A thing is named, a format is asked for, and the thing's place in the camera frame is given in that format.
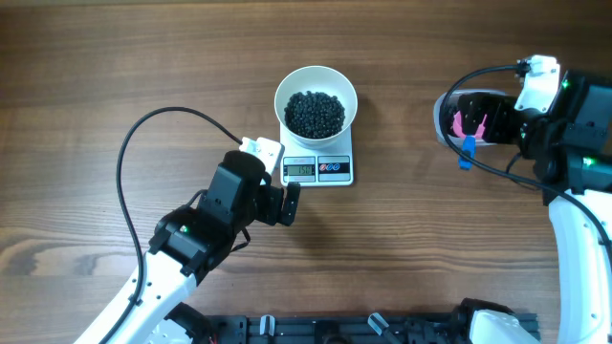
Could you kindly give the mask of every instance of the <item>pile of black beans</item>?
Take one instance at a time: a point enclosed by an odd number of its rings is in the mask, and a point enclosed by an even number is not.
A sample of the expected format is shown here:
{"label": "pile of black beans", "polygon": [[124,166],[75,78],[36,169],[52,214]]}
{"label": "pile of black beans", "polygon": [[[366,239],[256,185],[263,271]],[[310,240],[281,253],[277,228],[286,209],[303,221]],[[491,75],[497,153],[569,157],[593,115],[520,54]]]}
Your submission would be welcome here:
{"label": "pile of black beans", "polygon": [[342,130],[344,107],[336,96],[323,92],[298,92],[289,98],[285,108],[289,130],[307,139],[325,139]]}

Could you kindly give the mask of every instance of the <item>brown wooden surface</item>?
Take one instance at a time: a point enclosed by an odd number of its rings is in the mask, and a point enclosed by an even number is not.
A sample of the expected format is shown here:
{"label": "brown wooden surface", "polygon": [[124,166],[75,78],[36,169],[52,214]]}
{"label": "brown wooden surface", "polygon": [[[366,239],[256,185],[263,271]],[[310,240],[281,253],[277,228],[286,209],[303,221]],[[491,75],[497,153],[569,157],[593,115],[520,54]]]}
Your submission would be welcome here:
{"label": "brown wooden surface", "polygon": [[[313,64],[357,89],[356,183],[303,190],[291,227],[253,225],[251,245],[188,302],[206,314],[315,315],[448,312],[476,297],[537,312],[554,342],[547,208],[537,193],[460,172],[435,139],[432,105],[461,75],[534,53],[610,74],[611,10],[414,0],[0,11],[0,343],[75,340],[136,266],[115,188],[135,120],[181,105],[239,137],[277,139],[275,88]],[[511,75],[478,84],[517,90]],[[124,165],[143,248],[235,148],[189,115],[143,126]],[[514,151],[479,154],[503,166]]]}

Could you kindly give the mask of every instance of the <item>bowl rim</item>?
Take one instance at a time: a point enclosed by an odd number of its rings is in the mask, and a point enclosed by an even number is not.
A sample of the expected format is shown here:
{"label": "bowl rim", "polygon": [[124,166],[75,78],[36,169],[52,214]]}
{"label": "bowl rim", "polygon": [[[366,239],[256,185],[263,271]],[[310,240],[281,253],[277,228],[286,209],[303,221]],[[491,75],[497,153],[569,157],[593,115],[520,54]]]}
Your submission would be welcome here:
{"label": "bowl rim", "polygon": [[[346,125],[342,130],[340,130],[339,133],[335,134],[334,136],[331,136],[329,138],[325,138],[325,139],[308,139],[308,138],[304,138],[296,133],[294,133],[293,131],[291,131],[289,129],[289,127],[287,127],[287,124],[285,124],[281,119],[280,119],[280,115],[278,114],[278,108],[276,107],[276,99],[278,98],[278,90],[280,90],[280,87],[283,85],[283,83],[289,78],[289,76],[293,75],[294,73],[297,73],[301,70],[304,69],[311,69],[311,68],[321,68],[321,69],[326,69],[329,70],[331,72],[334,72],[338,75],[340,75],[341,77],[344,78],[344,80],[346,80],[346,82],[348,82],[348,84],[351,86],[351,91],[352,92],[352,96],[355,100],[355,115],[351,118],[351,122],[348,123],[348,125]],[[351,80],[348,79],[348,77],[346,77],[344,74],[340,73],[339,71],[327,67],[327,66],[318,66],[318,65],[313,65],[313,66],[306,66],[306,67],[301,67],[298,68],[296,70],[294,70],[293,72],[289,73],[287,76],[285,76],[283,78],[282,81],[280,81],[280,83],[278,84],[278,87],[276,87],[276,93],[274,94],[274,112],[276,113],[276,119],[278,119],[278,122],[280,123],[281,127],[284,127],[285,130],[287,130],[292,136],[300,139],[300,140],[305,140],[307,142],[324,142],[327,140],[333,140],[335,138],[337,138],[338,136],[342,135],[342,133],[344,133],[346,131],[346,129],[350,128],[351,125],[353,125],[353,121],[355,120],[355,117],[357,116],[357,109],[358,109],[359,103],[358,103],[358,99],[357,99],[357,91],[355,91],[355,86],[353,86],[353,83],[351,82]]]}

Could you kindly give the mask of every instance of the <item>scale control panel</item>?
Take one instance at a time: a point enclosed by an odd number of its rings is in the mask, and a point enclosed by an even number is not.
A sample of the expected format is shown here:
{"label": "scale control panel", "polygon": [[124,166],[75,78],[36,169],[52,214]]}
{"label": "scale control panel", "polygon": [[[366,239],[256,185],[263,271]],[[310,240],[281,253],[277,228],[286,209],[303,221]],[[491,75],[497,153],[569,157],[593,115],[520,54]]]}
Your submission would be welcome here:
{"label": "scale control panel", "polygon": [[349,156],[284,157],[283,183],[303,186],[349,185],[353,182]]}

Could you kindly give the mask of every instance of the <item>pink object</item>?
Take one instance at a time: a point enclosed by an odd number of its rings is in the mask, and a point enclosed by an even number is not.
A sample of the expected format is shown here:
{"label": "pink object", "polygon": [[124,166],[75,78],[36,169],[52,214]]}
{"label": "pink object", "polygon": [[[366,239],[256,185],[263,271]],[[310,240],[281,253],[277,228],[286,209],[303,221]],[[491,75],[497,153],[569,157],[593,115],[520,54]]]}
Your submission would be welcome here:
{"label": "pink object", "polygon": [[[482,119],[482,123],[478,126],[476,130],[476,135],[474,135],[477,139],[482,139],[482,135],[485,134],[485,120],[487,120],[487,115]],[[461,112],[457,111],[455,114],[455,120],[452,122],[452,131],[455,133],[457,138],[465,139],[466,135],[463,133],[463,129],[461,129]]]}

